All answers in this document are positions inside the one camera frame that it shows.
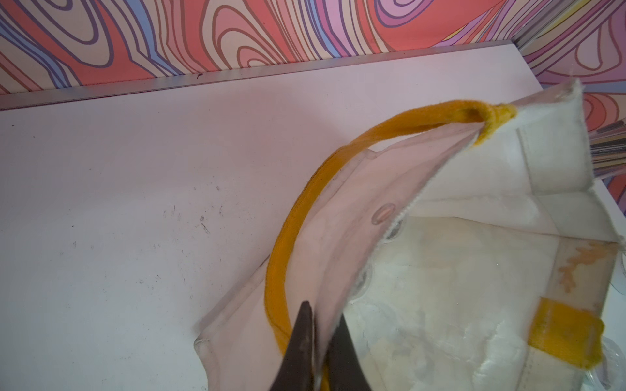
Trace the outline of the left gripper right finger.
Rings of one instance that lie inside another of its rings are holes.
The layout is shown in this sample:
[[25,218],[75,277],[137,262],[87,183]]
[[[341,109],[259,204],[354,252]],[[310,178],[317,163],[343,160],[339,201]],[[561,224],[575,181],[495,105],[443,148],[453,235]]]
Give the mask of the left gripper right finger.
[[329,389],[332,391],[371,391],[360,366],[347,321],[342,316],[326,355]]

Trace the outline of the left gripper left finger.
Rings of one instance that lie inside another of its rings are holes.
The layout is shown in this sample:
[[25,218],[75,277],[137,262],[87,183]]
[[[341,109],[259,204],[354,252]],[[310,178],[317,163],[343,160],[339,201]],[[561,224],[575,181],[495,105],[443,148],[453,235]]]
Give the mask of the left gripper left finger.
[[270,391],[310,391],[313,376],[314,319],[311,305],[304,301],[298,311],[285,356]]

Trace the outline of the white canvas bag yellow handles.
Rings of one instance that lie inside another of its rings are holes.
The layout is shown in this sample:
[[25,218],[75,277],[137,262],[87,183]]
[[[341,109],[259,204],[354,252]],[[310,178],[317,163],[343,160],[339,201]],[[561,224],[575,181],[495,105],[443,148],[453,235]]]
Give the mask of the white canvas bag yellow handles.
[[579,80],[412,109],[319,167],[194,348],[209,389],[269,390],[308,301],[313,390],[342,316],[372,390],[580,390],[623,248]]

